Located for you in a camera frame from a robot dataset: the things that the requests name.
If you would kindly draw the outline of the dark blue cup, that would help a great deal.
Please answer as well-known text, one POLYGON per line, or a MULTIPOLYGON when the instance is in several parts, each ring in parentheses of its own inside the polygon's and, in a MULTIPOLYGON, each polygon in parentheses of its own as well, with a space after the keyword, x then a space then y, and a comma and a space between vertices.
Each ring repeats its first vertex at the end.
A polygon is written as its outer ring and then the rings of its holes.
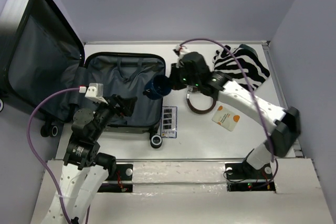
POLYGON ((143 95, 150 100, 161 99, 170 94, 172 88, 167 76, 159 74, 154 76, 144 87, 143 95))

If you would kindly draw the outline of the brown leather belt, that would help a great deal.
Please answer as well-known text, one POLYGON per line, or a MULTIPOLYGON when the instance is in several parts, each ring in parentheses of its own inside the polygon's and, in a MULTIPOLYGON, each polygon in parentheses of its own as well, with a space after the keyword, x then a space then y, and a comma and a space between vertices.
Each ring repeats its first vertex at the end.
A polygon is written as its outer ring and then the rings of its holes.
POLYGON ((191 88, 186 92, 186 106, 194 114, 205 115, 213 111, 216 101, 204 96, 197 89, 191 88))

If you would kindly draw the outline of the clear blue pin package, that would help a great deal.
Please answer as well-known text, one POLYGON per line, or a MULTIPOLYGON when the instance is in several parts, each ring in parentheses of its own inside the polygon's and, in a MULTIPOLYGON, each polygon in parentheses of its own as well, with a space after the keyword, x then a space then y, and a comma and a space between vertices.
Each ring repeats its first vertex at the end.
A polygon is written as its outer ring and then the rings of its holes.
POLYGON ((177 107, 164 106, 161 115, 161 137, 177 138, 177 107))

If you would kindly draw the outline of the zebra striped cloth bag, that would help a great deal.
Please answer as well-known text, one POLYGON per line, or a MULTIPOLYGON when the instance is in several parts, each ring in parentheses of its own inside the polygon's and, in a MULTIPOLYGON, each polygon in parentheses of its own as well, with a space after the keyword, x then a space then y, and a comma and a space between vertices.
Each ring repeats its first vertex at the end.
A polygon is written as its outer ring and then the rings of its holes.
POLYGON ((237 60, 234 60, 227 50, 219 49, 212 60, 215 71, 229 75, 246 90, 248 86, 244 74, 253 90, 258 89, 270 77, 268 68, 262 64, 252 47, 246 44, 241 44, 237 48, 231 48, 228 45, 225 47, 237 60))

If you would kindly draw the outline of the white orange card packet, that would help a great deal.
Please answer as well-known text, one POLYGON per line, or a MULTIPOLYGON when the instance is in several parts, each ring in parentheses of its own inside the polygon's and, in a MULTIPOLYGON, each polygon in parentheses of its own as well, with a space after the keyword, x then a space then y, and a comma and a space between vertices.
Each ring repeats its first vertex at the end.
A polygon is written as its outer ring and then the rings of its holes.
POLYGON ((220 105, 212 117, 212 121, 224 129, 232 132, 237 123, 240 120, 240 116, 226 107, 220 105))

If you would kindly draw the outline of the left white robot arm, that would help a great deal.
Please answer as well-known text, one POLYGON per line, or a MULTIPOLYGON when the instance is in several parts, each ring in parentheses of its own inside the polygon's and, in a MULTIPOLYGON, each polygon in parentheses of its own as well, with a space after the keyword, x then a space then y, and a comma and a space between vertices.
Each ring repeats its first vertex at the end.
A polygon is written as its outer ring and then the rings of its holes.
POLYGON ((116 174, 116 158, 99 152, 98 138, 114 116, 133 114, 137 98, 113 95, 101 100, 95 111, 83 108, 73 116, 60 190, 55 193, 43 223, 82 223, 102 183, 116 174))

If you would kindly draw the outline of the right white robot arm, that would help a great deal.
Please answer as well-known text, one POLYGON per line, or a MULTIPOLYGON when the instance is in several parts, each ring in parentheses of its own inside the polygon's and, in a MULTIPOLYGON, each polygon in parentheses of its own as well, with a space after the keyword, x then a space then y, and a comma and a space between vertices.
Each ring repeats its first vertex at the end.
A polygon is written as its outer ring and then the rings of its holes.
POLYGON ((266 140, 245 157, 241 171, 248 178, 258 175, 261 168, 275 157, 285 157, 301 134, 299 110, 273 105, 241 87, 229 75, 210 71, 198 52, 176 50, 177 62, 171 65, 169 80, 173 90, 188 86, 215 101, 234 107, 260 124, 266 140))

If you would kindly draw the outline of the black open suitcase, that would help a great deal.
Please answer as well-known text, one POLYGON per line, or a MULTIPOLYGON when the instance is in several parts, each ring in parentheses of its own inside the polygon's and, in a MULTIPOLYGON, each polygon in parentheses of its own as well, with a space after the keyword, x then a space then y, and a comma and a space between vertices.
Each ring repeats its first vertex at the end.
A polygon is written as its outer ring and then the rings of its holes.
POLYGON ((108 129, 147 132, 151 146, 159 148, 163 100, 150 100, 143 92, 165 71, 165 60, 154 54, 85 56, 82 42, 53 0, 7 0, 2 10, 1 106, 30 113, 60 90, 102 83, 105 97, 137 98, 134 113, 110 120, 108 129))

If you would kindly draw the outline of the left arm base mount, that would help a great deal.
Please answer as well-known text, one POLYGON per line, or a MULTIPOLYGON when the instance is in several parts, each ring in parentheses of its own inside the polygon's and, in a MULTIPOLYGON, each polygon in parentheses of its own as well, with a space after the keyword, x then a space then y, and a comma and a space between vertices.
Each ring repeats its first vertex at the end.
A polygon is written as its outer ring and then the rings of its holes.
POLYGON ((102 183, 99 193, 132 193, 133 164, 119 163, 116 171, 102 183))

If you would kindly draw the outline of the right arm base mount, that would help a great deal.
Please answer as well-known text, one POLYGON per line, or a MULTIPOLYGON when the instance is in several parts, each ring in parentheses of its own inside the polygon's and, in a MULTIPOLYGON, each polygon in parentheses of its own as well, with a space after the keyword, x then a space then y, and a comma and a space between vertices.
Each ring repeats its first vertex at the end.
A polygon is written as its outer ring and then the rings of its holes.
POLYGON ((276 191, 270 164, 261 169, 243 170, 242 163, 226 163, 223 177, 228 192, 276 191))

